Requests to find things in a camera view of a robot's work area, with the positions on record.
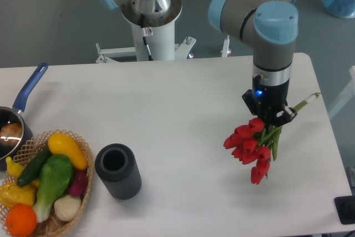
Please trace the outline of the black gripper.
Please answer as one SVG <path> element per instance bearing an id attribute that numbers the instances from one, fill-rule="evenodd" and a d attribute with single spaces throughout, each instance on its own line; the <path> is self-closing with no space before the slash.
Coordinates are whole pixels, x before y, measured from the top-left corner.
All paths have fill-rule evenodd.
<path id="1" fill-rule="evenodd" d="M 252 79 L 252 89 L 247 90 L 242 99 L 249 111 L 264 122 L 285 125 L 297 115 L 297 111 L 287 106 L 289 81 L 276 86 L 261 84 L 260 78 Z"/>

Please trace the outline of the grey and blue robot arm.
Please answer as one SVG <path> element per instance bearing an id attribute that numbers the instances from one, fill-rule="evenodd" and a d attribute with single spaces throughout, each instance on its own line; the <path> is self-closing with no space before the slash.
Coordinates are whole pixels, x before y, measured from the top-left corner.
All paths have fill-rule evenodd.
<path id="1" fill-rule="evenodd" d="M 100 0 L 107 9 L 120 8 L 130 23 L 136 58 L 174 60 L 175 21 L 182 0 Z M 253 115 L 279 127 L 297 114 L 287 104 L 291 64 L 298 35 L 295 0 L 212 0 L 207 17 L 219 32 L 253 49 L 252 87 L 243 100 Z"/>

